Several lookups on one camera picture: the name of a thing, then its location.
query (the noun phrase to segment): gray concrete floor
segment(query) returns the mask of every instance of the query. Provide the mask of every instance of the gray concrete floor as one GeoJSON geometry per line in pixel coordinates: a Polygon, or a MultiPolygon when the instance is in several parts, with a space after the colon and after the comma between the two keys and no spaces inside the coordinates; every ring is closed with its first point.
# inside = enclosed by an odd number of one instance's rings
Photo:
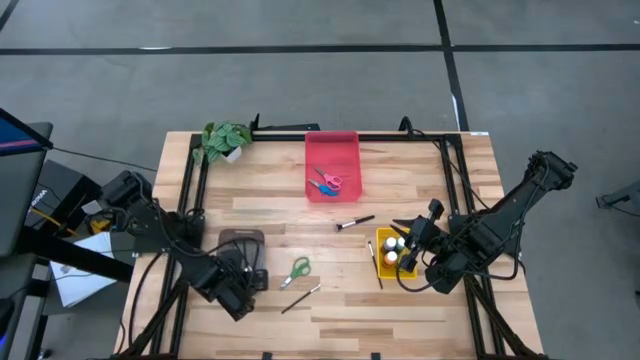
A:
{"type": "MultiPolygon", "coordinates": [[[[9,0],[0,0],[0,8],[9,0]]],[[[634,0],[447,0],[454,44],[640,42],[634,0]]],[[[438,43],[431,1],[20,0],[0,48],[438,43]]],[[[580,169],[528,218],[527,282],[554,358],[640,353],[640,223],[594,197],[640,178],[639,52],[456,54],[469,126],[489,131],[506,188],[552,150],[580,169]]],[[[211,120],[323,129],[457,124],[441,53],[0,56],[0,105],[54,124],[53,142],[155,167],[164,134],[211,120]]],[[[98,182],[121,167],[52,152],[98,182]]],[[[153,174],[147,175],[153,180],[153,174]]],[[[53,316],[54,359],[107,356],[126,286],[53,316]]]]}

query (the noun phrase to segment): computer screen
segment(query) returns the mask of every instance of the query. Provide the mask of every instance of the computer screen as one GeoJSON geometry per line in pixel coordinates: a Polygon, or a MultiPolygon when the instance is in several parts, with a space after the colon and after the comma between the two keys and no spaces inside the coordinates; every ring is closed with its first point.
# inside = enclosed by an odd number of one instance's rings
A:
{"type": "Polygon", "coordinates": [[[35,130],[0,109],[0,156],[51,149],[53,144],[35,130]]]}

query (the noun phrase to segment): scissors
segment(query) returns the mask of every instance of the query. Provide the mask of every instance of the scissors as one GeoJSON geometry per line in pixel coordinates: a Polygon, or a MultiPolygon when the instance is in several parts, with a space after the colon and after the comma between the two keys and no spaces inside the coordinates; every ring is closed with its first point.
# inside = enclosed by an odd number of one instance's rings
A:
{"type": "Polygon", "coordinates": [[[329,175],[327,173],[325,173],[324,171],[318,169],[318,168],[314,168],[316,169],[316,171],[318,172],[318,174],[322,175],[322,177],[324,177],[324,181],[327,182],[327,186],[329,187],[329,189],[334,190],[334,191],[338,191],[340,190],[340,188],[342,187],[342,178],[338,177],[338,176],[333,176],[333,175],[329,175]]]}
{"type": "Polygon", "coordinates": [[[327,185],[320,184],[319,182],[317,182],[315,180],[311,180],[311,179],[309,179],[309,182],[312,183],[318,189],[320,189],[320,192],[323,195],[338,196],[338,193],[334,192],[334,191],[331,191],[331,189],[329,189],[329,187],[327,185]]]}
{"type": "Polygon", "coordinates": [[[300,276],[307,276],[309,275],[309,273],[311,273],[311,265],[309,262],[309,258],[306,256],[303,256],[301,258],[296,259],[296,261],[293,263],[293,269],[291,270],[291,275],[289,275],[289,277],[284,279],[284,281],[280,285],[280,290],[284,290],[284,288],[289,286],[289,284],[291,283],[291,281],[293,281],[293,279],[300,276]]]}

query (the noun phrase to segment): potted plant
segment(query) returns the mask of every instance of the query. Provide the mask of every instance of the potted plant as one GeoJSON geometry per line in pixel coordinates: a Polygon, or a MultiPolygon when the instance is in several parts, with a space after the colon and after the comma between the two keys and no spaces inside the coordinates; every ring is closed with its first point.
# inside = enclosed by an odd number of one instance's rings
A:
{"type": "Polygon", "coordinates": [[[242,154],[241,146],[247,144],[251,144],[251,132],[246,126],[228,122],[208,123],[202,131],[202,145],[193,149],[192,154],[197,164],[202,162],[204,155],[209,163],[221,156],[232,163],[242,154]]]}

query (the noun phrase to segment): green scissors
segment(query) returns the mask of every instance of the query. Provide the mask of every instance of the green scissors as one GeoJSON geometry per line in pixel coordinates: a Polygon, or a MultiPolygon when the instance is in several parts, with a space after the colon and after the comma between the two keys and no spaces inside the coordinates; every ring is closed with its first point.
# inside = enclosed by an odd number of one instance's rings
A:
{"type": "Polygon", "coordinates": [[[309,262],[309,258],[306,256],[303,256],[301,258],[296,259],[296,261],[293,263],[293,269],[291,270],[291,275],[289,275],[289,277],[287,277],[282,282],[282,285],[280,285],[280,290],[284,290],[284,288],[289,286],[289,284],[291,283],[291,281],[293,281],[293,279],[300,276],[307,276],[310,273],[311,273],[311,264],[309,262]]]}

